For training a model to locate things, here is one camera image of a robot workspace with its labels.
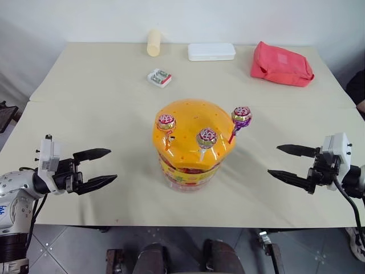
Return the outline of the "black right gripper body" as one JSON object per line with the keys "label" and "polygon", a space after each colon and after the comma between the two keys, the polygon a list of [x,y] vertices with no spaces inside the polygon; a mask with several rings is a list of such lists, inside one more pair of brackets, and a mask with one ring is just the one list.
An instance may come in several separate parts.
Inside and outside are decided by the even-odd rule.
{"label": "black right gripper body", "polygon": [[320,147],[315,149],[314,164],[309,168],[307,193],[313,194],[316,186],[326,186],[328,189],[336,189],[334,178],[339,175],[341,160],[338,155],[323,153]]}

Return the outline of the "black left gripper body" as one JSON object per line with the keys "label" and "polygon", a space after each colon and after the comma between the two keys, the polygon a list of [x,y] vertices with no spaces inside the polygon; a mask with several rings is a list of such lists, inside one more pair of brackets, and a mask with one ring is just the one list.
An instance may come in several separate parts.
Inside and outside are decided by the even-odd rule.
{"label": "black left gripper body", "polygon": [[52,176],[58,190],[68,193],[82,194],[82,172],[78,171],[80,161],[75,159],[61,160],[55,174]]}

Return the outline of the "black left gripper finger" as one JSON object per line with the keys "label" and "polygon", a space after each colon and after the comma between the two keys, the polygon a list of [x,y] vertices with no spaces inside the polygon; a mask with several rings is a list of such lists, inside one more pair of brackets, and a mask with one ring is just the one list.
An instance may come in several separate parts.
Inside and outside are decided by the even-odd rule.
{"label": "black left gripper finger", "polygon": [[76,186],[76,194],[83,195],[92,191],[96,191],[104,186],[112,183],[117,178],[117,175],[103,175],[92,178],[86,183],[81,183]]}
{"label": "black left gripper finger", "polygon": [[74,160],[79,164],[86,160],[96,160],[111,153],[111,150],[106,148],[94,148],[73,154]]}

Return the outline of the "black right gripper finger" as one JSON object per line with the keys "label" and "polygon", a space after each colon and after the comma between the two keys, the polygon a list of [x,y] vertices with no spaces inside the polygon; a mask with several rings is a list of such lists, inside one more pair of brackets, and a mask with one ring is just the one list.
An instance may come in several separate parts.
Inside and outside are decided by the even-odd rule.
{"label": "black right gripper finger", "polygon": [[300,146],[296,144],[283,144],[277,146],[277,149],[295,156],[315,157],[317,154],[316,148]]}
{"label": "black right gripper finger", "polygon": [[302,188],[306,191],[310,189],[310,184],[308,181],[304,178],[298,177],[296,174],[279,170],[268,170],[267,172],[276,179],[291,186]]}

